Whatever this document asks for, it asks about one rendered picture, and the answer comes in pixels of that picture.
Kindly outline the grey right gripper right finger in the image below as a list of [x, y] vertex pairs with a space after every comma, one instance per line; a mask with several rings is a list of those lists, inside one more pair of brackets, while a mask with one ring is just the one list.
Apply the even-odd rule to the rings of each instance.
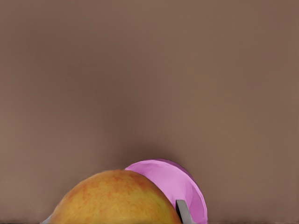
[[182, 224], [194, 224], [190, 211], [184, 200], [176, 200], [176, 211]]

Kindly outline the orange-yellow apple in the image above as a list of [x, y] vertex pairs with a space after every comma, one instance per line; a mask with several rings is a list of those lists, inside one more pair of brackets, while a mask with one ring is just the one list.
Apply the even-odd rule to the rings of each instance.
[[48, 224], [181, 224], [181, 220], [156, 184], [137, 172], [118, 169], [74, 186]]

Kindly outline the pink bowl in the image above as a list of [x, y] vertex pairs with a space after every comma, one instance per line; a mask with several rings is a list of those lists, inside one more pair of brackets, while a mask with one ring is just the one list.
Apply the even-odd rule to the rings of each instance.
[[152, 159], [133, 163], [125, 168], [147, 177], [166, 195], [176, 209], [176, 200], [184, 200], [194, 224], [208, 224], [207, 207], [194, 178], [179, 164]]

